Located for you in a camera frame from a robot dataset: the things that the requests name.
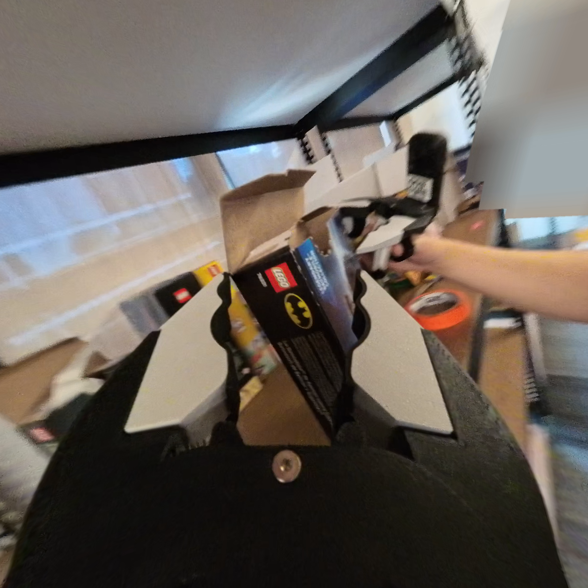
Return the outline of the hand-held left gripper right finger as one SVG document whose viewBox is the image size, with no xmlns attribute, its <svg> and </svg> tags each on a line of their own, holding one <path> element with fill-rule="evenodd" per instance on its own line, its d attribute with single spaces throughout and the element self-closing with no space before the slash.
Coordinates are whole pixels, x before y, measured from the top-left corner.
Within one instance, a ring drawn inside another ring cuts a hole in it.
<svg viewBox="0 0 588 588">
<path fill-rule="evenodd" d="M 376 280 L 359 271 L 336 319 L 343 350 L 343 384 L 336 422 L 356 420 L 452 435 L 454 426 L 435 373 L 425 332 Z"/>
</svg>

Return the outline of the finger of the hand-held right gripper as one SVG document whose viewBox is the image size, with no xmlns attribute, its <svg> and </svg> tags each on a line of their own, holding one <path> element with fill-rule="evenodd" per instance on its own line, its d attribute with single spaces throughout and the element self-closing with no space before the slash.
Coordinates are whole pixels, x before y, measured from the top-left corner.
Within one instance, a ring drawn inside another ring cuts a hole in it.
<svg viewBox="0 0 588 588">
<path fill-rule="evenodd" d="M 342 232 L 348 238 L 359 238 L 382 224 L 383 217 L 373 206 L 342 206 L 339 208 Z"/>
</svg>

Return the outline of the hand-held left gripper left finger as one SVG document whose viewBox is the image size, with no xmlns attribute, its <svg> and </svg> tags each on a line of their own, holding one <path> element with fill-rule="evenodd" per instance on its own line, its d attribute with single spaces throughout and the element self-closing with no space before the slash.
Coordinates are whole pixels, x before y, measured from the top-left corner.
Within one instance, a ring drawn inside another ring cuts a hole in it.
<svg viewBox="0 0 588 588">
<path fill-rule="evenodd" d="M 202 446 L 217 424 L 236 423 L 240 386 L 231 302 L 231 278 L 222 273 L 160 328 L 125 433 L 180 427 Z"/>
</svg>

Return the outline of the orange tape roll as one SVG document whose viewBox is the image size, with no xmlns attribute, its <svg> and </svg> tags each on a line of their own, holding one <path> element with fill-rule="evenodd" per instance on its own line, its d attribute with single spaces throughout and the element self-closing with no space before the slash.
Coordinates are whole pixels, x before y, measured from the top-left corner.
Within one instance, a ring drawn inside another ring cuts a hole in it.
<svg viewBox="0 0 588 588">
<path fill-rule="evenodd" d="M 423 329 L 432 332 L 458 326 L 472 312 L 468 297 L 455 290 L 424 293 L 403 308 Z"/>
</svg>

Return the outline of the black bat logo box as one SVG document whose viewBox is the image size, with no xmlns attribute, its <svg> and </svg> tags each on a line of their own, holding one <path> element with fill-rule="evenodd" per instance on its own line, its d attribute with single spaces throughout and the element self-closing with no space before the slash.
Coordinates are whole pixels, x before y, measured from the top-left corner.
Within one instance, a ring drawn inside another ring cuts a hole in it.
<svg viewBox="0 0 588 588">
<path fill-rule="evenodd" d="M 336 208 L 305 213 L 313 171 L 253 180 L 219 201 L 229 273 L 334 439 L 352 405 L 349 359 L 359 263 Z"/>
</svg>

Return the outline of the person's right forearm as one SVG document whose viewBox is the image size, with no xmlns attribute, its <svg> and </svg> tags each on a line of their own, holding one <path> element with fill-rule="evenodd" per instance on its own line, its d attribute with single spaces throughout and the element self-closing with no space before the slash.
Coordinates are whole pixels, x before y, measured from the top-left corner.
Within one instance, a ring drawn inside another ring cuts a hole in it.
<svg viewBox="0 0 588 588">
<path fill-rule="evenodd" d="M 587 323 L 587 250 L 524 251 L 434 239 L 431 271 L 518 310 Z"/>
</svg>

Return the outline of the person's right hand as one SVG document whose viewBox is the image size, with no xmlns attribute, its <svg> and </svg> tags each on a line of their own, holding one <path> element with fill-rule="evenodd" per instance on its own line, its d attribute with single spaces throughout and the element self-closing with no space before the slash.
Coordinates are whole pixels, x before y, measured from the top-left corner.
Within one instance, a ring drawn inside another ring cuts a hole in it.
<svg viewBox="0 0 588 588">
<path fill-rule="evenodd" d="M 443 254 L 445 245 L 443 238 L 434 233 L 423 233 L 412 237 L 413 254 L 402 260 L 396 261 L 405 253 L 402 244 L 396 244 L 391 248 L 387 268 L 401 275 L 407 272 L 436 272 L 443 268 Z"/>
</svg>

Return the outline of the black box yellow logo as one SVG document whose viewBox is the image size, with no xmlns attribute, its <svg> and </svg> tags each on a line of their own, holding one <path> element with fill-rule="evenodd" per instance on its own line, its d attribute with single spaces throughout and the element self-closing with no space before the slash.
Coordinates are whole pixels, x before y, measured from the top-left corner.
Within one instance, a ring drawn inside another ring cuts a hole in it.
<svg viewBox="0 0 588 588">
<path fill-rule="evenodd" d="M 157 284 L 153 289 L 153 296 L 166 318 L 170 318 L 200 290 L 201 285 L 194 273 L 186 272 Z"/>
</svg>

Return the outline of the open brown cardboard box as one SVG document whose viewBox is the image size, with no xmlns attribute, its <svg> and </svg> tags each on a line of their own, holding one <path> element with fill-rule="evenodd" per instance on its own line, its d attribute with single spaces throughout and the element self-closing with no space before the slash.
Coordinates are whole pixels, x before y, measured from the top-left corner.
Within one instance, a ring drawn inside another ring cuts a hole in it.
<svg viewBox="0 0 588 588">
<path fill-rule="evenodd" d="M 47 399 L 54 377 L 85 347 L 85 342 L 69 339 L 2 368 L 1 415 L 16 424 L 29 422 Z"/>
</svg>

